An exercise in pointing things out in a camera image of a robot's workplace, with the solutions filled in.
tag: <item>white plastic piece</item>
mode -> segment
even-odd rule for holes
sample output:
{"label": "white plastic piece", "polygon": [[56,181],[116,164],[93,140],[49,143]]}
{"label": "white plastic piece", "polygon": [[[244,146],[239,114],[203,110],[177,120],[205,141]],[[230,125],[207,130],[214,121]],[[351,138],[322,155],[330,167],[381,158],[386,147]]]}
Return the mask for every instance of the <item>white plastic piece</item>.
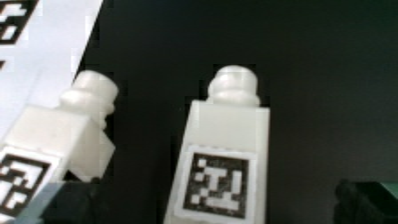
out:
{"label": "white plastic piece", "polygon": [[166,224],[264,224],[271,110],[260,108],[257,76],[228,66],[194,101]]}
{"label": "white plastic piece", "polygon": [[216,75],[209,88],[209,102],[258,106],[258,78],[253,71],[237,65],[226,66]]}
{"label": "white plastic piece", "polygon": [[19,213],[4,212],[6,206],[22,210],[47,183],[63,181],[68,170],[84,181],[104,176],[116,148],[104,119],[115,112],[116,95],[111,79],[86,71],[61,96],[61,106],[27,106],[0,144],[0,186],[13,184],[0,220]]}

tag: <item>black surface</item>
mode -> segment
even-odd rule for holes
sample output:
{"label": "black surface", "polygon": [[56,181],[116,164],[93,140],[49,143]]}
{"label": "black surface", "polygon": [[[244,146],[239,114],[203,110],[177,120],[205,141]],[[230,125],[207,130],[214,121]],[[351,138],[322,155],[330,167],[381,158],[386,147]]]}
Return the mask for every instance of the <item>black surface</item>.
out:
{"label": "black surface", "polygon": [[83,64],[122,88],[104,223],[162,223],[223,64],[255,65],[273,108],[269,223],[331,224],[340,179],[398,180],[398,3],[347,2],[106,0]]}
{"label": "black surface", "polygon": [[67,182],[42,214],[47,224],[97,224],[99,183]]}

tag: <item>white rectangular prism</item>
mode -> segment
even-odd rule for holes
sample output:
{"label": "white rectangular prism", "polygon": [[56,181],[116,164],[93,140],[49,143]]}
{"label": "white rectangular prism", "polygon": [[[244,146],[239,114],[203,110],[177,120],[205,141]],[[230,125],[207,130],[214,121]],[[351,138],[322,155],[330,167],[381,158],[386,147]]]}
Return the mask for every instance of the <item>white rectangular prism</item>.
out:
{"label": "white rectangular prism", "polygon": [[271,110],[193,102],[166,224],[264,224]]}

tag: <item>white block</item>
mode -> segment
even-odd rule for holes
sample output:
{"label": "white block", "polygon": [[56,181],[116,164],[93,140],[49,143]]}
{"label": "white block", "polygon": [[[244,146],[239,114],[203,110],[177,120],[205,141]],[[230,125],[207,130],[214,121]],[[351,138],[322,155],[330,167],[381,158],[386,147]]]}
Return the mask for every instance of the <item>white block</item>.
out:
{"label": "white block", "polygon": [[266,224],[271,110],[255,89],[251,71],[230,66],[209,102],[193,102],[166,224]]}

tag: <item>black object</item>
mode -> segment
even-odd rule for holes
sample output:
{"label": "black object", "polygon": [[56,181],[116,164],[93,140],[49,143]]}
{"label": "black object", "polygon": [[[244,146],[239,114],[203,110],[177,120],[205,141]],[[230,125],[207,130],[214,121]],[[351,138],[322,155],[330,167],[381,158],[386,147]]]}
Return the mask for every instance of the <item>black object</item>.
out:
{"label": "black object", "polygon": [[381,182],[342,181],[335,224],[398,224],[398,198],[386,186]]}
{"label": "black object", "polygon": [[100,184],[67,182],[42,219],[47,224],[95,224],[95,197]]}

